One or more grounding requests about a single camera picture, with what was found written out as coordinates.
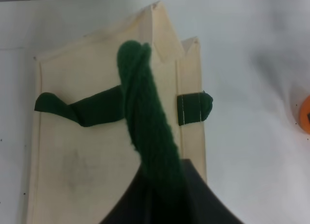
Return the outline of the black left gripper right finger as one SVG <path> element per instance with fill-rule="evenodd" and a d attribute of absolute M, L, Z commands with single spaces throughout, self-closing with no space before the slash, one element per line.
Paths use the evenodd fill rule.
<path fill-rule="evenodd" d="M 241 224 L 206 185 L 188 159 L 182 160 L 186 176 L 186 193 L 181 202 L 168 209 L 153 199 L 151 224 Z"/>

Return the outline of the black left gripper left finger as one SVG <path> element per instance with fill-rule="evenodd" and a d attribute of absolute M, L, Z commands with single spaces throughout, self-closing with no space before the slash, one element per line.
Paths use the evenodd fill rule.
<path fill-rule="evenodd" d="M 121 199 L 102 224 L 149 224 L 150 186 L 139 168 Z"/>

